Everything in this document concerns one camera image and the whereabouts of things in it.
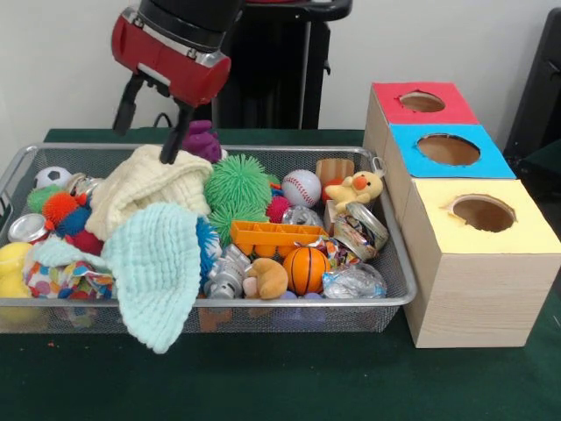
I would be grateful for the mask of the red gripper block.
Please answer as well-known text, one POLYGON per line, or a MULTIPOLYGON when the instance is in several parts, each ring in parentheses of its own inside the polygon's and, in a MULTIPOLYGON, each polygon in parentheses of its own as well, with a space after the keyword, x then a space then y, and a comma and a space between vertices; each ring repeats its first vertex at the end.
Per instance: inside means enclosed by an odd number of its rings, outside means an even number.
POLYGON ((124 87, 113 132, 128 132, 136 111, 136 97, 143 86, 142 75, 151 78, 167 89, 179 108, 177 125, 160 153, 162 164, 173 164, 188 135, 195 108, 209 103, 223 88, 231 59, 221 51, 203 53, 170 39, 158 32, 137 7, 125 8, 117 18, 111 50, 114 59, 133 73, 124 87))

